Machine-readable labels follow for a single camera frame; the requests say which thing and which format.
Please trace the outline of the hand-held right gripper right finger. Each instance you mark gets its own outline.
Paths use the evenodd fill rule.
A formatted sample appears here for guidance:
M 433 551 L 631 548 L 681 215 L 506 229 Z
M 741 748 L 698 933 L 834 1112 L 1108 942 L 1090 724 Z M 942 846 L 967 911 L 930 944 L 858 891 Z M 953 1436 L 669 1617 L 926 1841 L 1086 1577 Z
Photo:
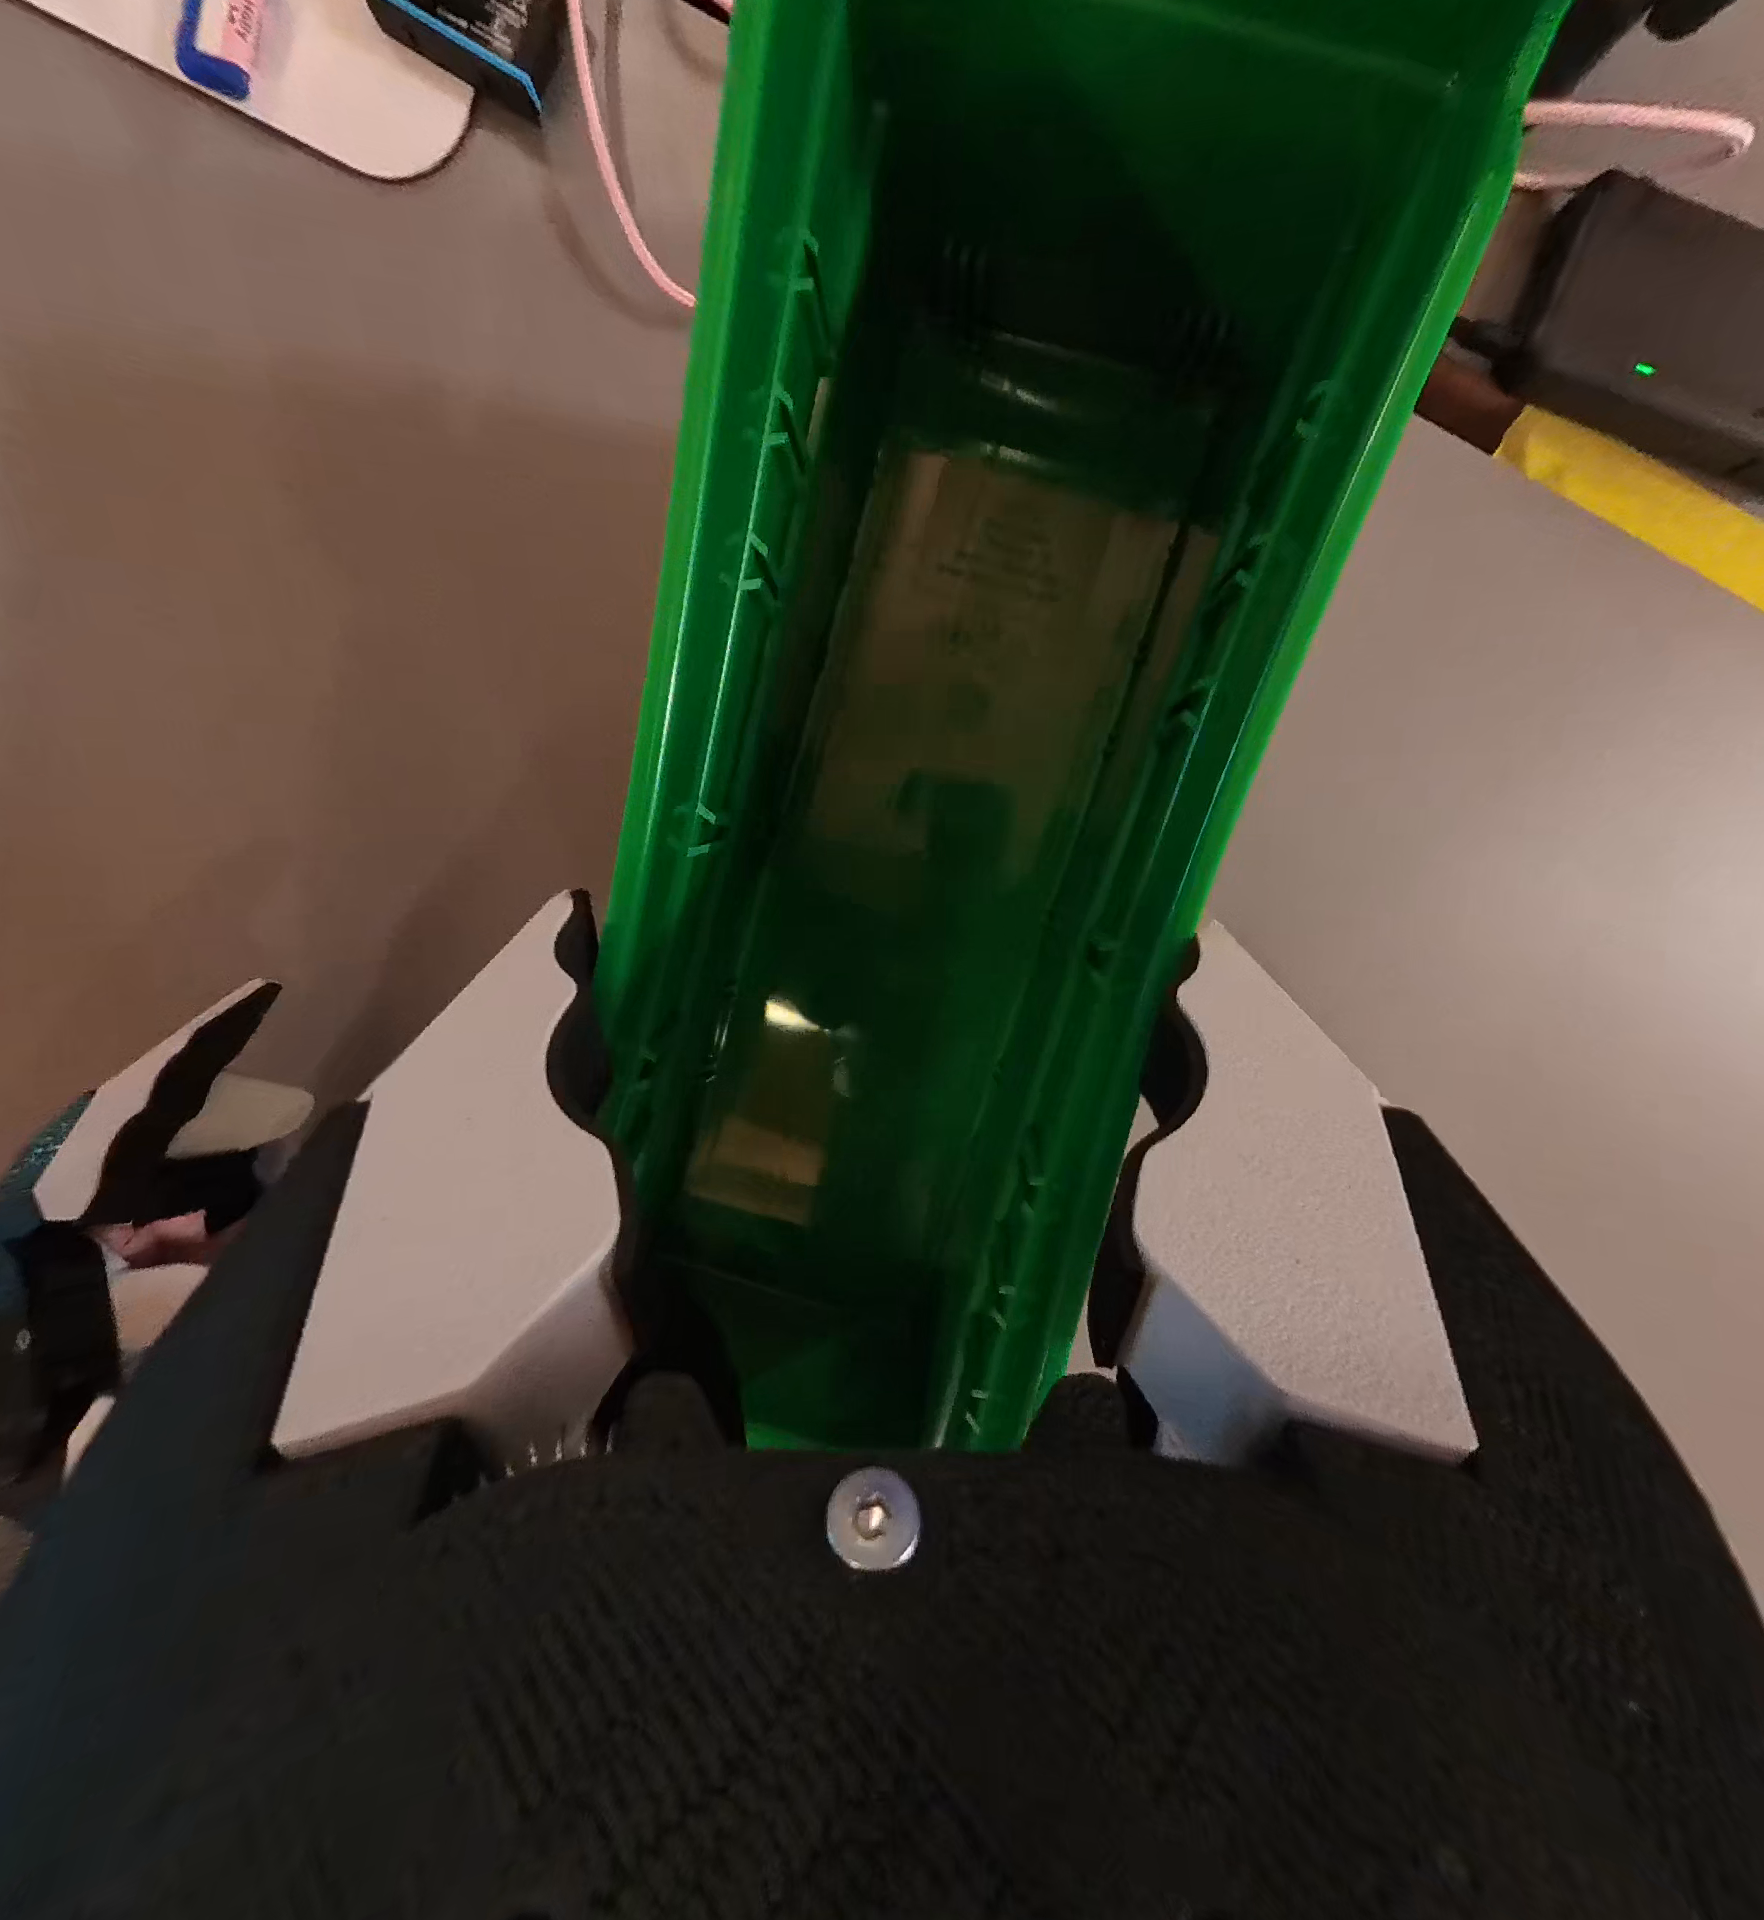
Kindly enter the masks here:
M 1159 1454 L 1307 1423 L 1458 1463 L 1478 1432 L 1375 1083 L 1217 922 L 1158 1013 L 1088 1344 Z

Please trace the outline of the black box blue edge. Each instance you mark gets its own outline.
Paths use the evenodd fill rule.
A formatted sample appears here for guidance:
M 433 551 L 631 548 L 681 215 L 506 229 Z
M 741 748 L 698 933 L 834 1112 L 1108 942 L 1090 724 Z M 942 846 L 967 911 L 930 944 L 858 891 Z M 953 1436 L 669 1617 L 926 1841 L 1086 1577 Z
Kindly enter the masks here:
M 417 59 L 530 124 L 559 67 L 552 2 L 366 2 L 366 12 Z

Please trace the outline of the blue card case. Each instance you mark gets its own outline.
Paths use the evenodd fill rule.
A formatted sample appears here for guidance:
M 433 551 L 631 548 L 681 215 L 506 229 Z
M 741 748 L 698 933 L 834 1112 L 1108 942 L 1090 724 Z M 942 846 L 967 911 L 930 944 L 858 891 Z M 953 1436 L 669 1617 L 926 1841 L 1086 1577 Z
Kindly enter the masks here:
M 246 106 L 282 57 L 289 17 L 289 2 L 181 2 L 172 38 L 173 67 L 207 94 Z

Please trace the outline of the black power bank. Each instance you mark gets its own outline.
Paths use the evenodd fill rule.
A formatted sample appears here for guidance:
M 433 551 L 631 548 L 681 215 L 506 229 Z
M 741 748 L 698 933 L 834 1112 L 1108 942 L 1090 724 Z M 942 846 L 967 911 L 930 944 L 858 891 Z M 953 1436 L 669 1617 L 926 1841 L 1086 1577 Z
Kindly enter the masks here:
M 1548 223 L 1494 380 L 1764 500 L 1764 227 L 1620 171 Z

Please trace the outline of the white flat stand base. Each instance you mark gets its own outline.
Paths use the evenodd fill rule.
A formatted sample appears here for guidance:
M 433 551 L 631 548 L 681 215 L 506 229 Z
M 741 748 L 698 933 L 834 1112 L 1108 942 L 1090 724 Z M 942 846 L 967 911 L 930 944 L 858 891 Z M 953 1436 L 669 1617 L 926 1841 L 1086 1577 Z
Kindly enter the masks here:
M 229 100 L 176 61 L 181 4 L 32 2 L 58 22 L 366 179 L 412 182 L 462 144 L 475 92 L 384 31 L 364 2 L 270 2 L 250 92 Z

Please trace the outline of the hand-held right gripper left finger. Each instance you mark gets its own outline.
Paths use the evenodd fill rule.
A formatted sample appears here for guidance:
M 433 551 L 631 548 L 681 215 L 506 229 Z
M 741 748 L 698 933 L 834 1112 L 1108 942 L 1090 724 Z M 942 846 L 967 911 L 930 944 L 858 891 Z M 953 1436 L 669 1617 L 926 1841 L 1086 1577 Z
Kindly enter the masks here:
M 441 1422 L 483 1460 L 591 1451 L 636 1348 L 596 960 L 591 895 L 546 899 L 369 1083 L 279 1454 Z

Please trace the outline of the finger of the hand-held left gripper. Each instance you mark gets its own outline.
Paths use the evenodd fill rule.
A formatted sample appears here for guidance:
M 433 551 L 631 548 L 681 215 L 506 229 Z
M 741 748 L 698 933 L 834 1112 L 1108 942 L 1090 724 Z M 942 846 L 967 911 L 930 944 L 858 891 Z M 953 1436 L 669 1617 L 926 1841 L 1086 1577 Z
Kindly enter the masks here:
M 233 1072 L 281 992 L 246 980 L 106 1079 L 32 1188 L 41 1215 L 133 1220 L 161 1170 L 282 1141 L 282 1086 Z

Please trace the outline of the yellow tape strip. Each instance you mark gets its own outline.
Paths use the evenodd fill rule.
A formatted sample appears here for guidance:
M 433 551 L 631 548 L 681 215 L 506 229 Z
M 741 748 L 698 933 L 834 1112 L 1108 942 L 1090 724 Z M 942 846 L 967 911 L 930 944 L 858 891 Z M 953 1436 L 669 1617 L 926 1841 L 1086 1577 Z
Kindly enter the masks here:
M 1764 613 L 1764 518 L 1609 436 L 1525 408 L 1494 460 Z

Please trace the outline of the green plastic bin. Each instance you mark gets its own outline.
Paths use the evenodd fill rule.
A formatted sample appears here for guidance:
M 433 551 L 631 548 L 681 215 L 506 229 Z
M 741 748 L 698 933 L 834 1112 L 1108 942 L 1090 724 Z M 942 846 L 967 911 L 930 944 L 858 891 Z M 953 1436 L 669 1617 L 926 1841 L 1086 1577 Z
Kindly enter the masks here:
M 763 1450 L 1002 1450 L 1567 4 L 736 4 L 596 1002 Z

